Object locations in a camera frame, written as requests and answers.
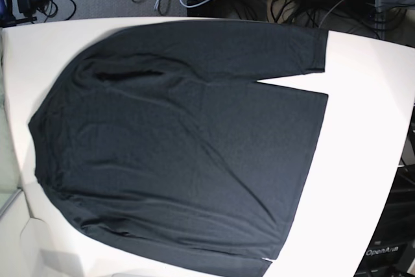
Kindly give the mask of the dark navy long-sleeve shirt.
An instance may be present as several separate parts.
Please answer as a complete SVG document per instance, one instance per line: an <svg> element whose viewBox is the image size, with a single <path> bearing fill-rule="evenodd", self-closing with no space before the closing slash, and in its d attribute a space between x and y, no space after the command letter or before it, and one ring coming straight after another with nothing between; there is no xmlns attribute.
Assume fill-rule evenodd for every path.
<svg viewBox="0 0 415 277"><path fill-rule="evenodd" d="M35 175L80 233L218 276L262 276L287 239L328 96L328 32L247 21L131 27L79 53L29 122Z"/></svg>

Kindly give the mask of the black OpenArm case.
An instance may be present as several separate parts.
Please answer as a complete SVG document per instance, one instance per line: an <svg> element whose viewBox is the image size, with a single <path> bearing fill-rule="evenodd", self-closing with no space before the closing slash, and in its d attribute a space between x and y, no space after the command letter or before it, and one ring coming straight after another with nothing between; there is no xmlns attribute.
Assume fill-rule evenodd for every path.
<svg viewBox="0 0 415 277"><path fill-rule="evenodd" d="M397 170L356 276L414 276L414 166Z"/></svg>

